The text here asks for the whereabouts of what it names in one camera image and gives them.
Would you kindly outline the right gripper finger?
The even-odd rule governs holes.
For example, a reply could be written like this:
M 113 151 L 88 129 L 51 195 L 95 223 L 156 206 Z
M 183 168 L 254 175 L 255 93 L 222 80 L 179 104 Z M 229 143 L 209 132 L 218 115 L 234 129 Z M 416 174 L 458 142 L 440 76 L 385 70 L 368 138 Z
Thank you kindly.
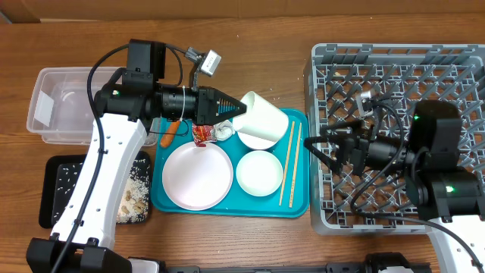
M 336 146 L 337 151 L 334 157 L 330 157 L 315 147 L 315 143 L 332 143 Z M 334 174 L 340 175 L 343 168 L 343 138 L 337 135 L 333 136 L 311 136 L 304 140 L 304 147 L 321 162 L 323 162 Z
M 353 120 L 353 121 L 342 121 L 335 124 L 330 124 L 326 126 L 322 126 L 320 129 L 320 136 L 324 137 L 327 135 L 329 131 L 335 131 L 338 129 L 353 129 L 356 130 L 361 128 L 363 125 L 362 120 Z

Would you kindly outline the pale green bowl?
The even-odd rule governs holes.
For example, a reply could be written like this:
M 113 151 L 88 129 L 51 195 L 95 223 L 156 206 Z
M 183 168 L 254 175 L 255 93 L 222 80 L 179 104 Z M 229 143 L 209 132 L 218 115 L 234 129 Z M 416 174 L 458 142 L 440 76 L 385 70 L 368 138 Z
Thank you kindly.
M 275 155 L 255 150 L 239 160 L 236 166 L 236 179 L 239 186 L 249 195 L 269 196 L 282 184 L 283 167 Z

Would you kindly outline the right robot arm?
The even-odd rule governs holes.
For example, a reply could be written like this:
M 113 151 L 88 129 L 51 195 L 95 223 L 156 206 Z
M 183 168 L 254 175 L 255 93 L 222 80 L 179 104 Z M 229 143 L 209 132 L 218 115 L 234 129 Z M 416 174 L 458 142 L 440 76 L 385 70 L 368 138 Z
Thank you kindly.
M 443 272 L 484 270 L 484 189 L 476 174 L 459 165 L 462 119 L 458 108 L 439 100 L 415 105 L 408 135 L 392 138 L 368 129 L 360 120 L 320 129 L 305 148 L 333 173 L 344 165 L 362 176 L 398 174 L 418 210 L 416 224 L 426 226 Z

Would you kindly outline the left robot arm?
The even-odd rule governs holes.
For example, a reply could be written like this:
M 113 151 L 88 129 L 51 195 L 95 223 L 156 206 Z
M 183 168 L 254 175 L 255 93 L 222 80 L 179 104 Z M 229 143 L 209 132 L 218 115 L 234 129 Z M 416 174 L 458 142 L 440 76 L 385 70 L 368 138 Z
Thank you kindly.
M 163 83 L 171 45 L 133 39 L 127 64 L 87 97 L 92 139 L 77 184 L 47 239 L 34 238 L 26 259 L 34 272 L 163 272 L 162 261 L 114 251 L 117 211 L 133 161 L 155 118 L 214 125 L 242 115 L 244 103 L 217 89 Z

